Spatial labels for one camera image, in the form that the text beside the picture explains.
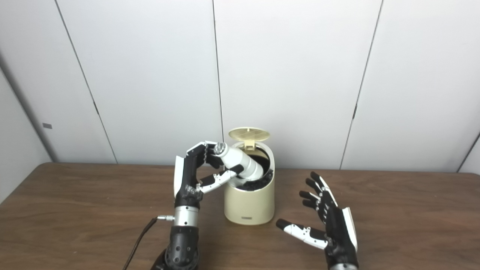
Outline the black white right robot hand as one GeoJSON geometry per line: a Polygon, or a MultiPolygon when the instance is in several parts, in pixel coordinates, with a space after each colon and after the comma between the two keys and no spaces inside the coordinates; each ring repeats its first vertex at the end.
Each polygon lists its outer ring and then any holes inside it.
{"type": "Polygon", "coordinates": [[[305,180],[314,192],[299,191],[302,204],[317,213],[325,229],[278,219],[276,227],[300,241],[323,250],[329,270],[358,270],[358,239],[349,207],[341,208],[326,181],[315,171],[305,180]]]}

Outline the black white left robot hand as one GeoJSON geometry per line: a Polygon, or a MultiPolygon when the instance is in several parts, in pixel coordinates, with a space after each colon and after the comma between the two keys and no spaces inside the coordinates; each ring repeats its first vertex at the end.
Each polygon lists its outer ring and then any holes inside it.
{"type": "Polygon", "coordinates": [[[219,173],[197,179],[197,169],[203,164],[209,164],[215,169],[224,164],[221,158],[215,155],[215,146],[215,142],[201,141],[190,148],[185,157],[175,158],[175,207],[200,208],[204,194],[223,186],[245,170],[242,164],[237,164],[219,173]]]}

